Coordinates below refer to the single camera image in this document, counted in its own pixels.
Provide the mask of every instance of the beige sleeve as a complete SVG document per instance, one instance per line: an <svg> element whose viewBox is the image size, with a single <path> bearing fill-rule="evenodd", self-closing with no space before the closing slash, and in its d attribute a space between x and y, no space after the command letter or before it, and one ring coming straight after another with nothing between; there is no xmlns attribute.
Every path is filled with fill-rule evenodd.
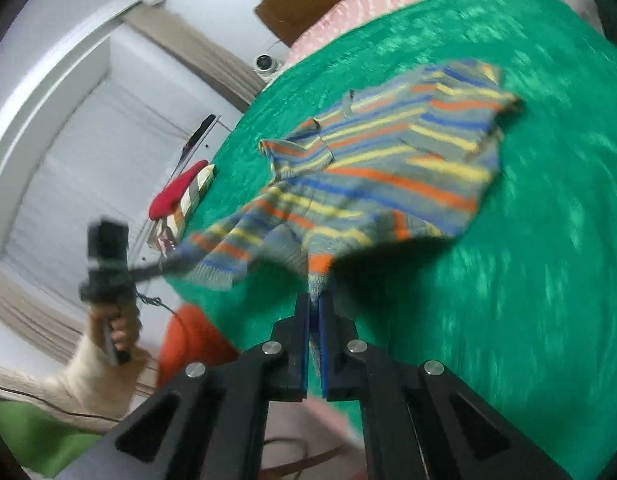
<svg viewBox="0 0 617 480"><path fill-rule="evenodd" d="M44 390L57 400L69 401L71 406L58 404L65 410L77 411L79 406L96 415L122 418L150 359L146 351L138 348L131 351L131 357L124 365L112 366L104 351L83 335L66 368L43 380Z"/></svg>

